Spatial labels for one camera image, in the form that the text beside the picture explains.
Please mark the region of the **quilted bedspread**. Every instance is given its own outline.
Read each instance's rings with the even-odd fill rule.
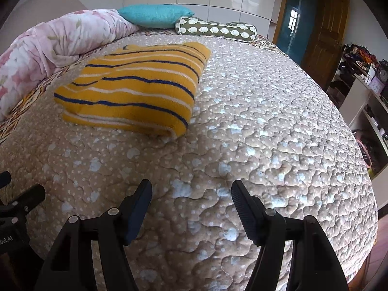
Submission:
[[[356,141],[326,94],[280,51],[232,40],[137,34],[125,44],[198,41],[212,51],[187,133],[178,140],[69,124],[53,92],[73,81],[85,61],[47,87],[0,146],[10,200],[40,183],[46,200],[30,213],[28,232],[47,255],[71,215],[100,215],[143,179],[153,199],[140,233],[126,248],[140,290],[242,290],[255,265],[253,245],[232,204],[241,179],[283,216],[314,215],[348,280],[377,233],[371,180]],[[278,290],[285,290],[292,246],[286,244]],[[95,271],[104,290],[98,249]]]

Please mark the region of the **bed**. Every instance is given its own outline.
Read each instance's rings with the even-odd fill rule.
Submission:
[[[171,140],[64,122],[53,101],[88,59],[126,44],[199,41],[212,57],[199,83],[187,133]],[[142,31],[94,50],[40,83],[0,127],[0,171],[10,200],[40,183],[46,200],[29,214],[31,246],[47,255],[71,215],[92,218],[143,179],[153,199],[126,248],[140,290],[243,290],[259,248],[245,235],[230,196],[241,179],[283,216],[314,215],[348,281],[377,233],[377,208],[362,154],[339,111],[317,84],[262,37],[253,44]],[[278,290],[285,290],[286,243]],[[98,249],[94,264],[104,290]]]

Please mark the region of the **wooden door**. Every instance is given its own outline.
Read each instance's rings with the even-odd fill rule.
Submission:
[[[350,0],[319,0],[313,33],[301,68],[323,89],[331,82],[341,58]]]

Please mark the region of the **silver bolt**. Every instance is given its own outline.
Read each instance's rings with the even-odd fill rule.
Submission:
[[[117,208],[111,208],[108,211],[108,215],[117,215],[119,213],[119,209]]]
[[[316,219],[315,219],[315,217],[313,217],[312,215],[308,215],[308,216],[306,217],[306,221],[307,221],[308,223],[315,223]]]
[[[269,215],[270,217],[273,217],[276,214],[276,211],[274,209],[265,209],[265,214]]]
[[[69,223],[76,223],[78,221],[78,217],[76,215],[72,215],[69,218]]]

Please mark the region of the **beige polka dot quilt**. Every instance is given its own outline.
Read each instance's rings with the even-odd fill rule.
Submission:
[[[56,79],[22,116],[0,146],[0,171],[13,178],[1,198],[35,183],[45,187],[45,201],[28,218],[34,250],[45,257],[68,217],[98,216],[146,178],[153,199],[125,249],[139,289],[243,290],[259,248],[232,204],[231,184],[241,179],[267,208],[315,216],[351,280],[376,238],[371,180],[339,111],[298,65],[280,51],[195,36],[131,36],[99,54],[189,40],[206,45],[212,57],[178,140],[64,122],[53,92],[86,62]],[[288,242],[278,290],[286,288],[291,251]]]

